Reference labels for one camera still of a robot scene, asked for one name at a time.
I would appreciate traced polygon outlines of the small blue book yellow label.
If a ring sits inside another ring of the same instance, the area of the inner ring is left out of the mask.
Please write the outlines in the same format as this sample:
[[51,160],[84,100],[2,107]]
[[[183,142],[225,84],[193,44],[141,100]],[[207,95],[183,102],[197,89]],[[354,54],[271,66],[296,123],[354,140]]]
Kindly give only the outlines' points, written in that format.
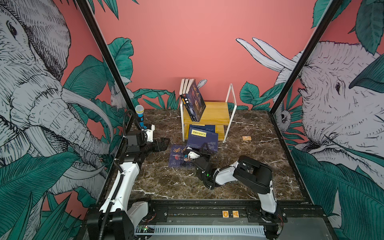
[[190,128],[187,139],[187,147],[200,149],[203,143],[208,143],[212,152],[218,151],[219,135],[217,133]]

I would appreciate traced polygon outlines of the dark blue book white label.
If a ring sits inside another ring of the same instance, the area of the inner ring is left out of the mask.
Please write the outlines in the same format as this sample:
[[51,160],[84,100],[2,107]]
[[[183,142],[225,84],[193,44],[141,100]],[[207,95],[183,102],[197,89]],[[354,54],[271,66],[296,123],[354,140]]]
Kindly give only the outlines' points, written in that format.
[[208,132],[216,132],[216,126],[215,125],[204,125],[204,126],[199,126],[199,125],[190,125],[191,128],[199,129],[199,130],[204,130]]

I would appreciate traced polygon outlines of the black book white characters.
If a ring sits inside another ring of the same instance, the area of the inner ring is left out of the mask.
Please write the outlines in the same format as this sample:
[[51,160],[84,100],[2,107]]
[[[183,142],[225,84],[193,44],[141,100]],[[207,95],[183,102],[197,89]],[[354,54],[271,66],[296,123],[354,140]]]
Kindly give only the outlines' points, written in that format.
[[[186,86],[189,83],[189,79],[186,79],[186,80],[188,80],[188,82],[185,84],[185,91],[186,91]],[[187,96],[185,91],[184,91],[184,94],[183,94],[184,98],[183,98],[183,102],[182,103],[183,103],[184,107],[186,108],[186,110],[187,110],[187,112],[188,112],[188,114],[190,116],[191,121],[194,121],[195,120],[195,116],[194,116],[193,110],[190,109],[190,99]]]

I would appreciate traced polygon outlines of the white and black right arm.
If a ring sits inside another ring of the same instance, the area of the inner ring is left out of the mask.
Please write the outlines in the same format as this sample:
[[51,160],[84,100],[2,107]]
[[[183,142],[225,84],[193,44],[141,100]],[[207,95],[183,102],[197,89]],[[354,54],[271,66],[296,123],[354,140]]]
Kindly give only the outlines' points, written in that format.
[[206,188],[214,190],[227,183],[238,181],[258,195],[261,209],[257,213],[266,223],[284,223],[283,214],[274,194],[272,169],[257,160],[240,156],[233,164],[223,168],[212,168],[211,151],[187,147],[183,151],[196,168],[197,177]]

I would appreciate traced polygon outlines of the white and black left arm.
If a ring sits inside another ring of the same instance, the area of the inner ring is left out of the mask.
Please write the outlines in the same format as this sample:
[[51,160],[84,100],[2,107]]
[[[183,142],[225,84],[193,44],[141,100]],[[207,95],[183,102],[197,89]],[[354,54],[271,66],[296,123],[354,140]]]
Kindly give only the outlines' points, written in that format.
[[144,124],[144,107],[127,110],[123,118],[123,145],[114,160],[117,177],[101,206],[89,210],[87,229],[91,240],[133,240],[135,229],[150,212],[148,201],[129,205],[131,192],[145,158],[166,151],[168,138],[154,139],[154,125]]

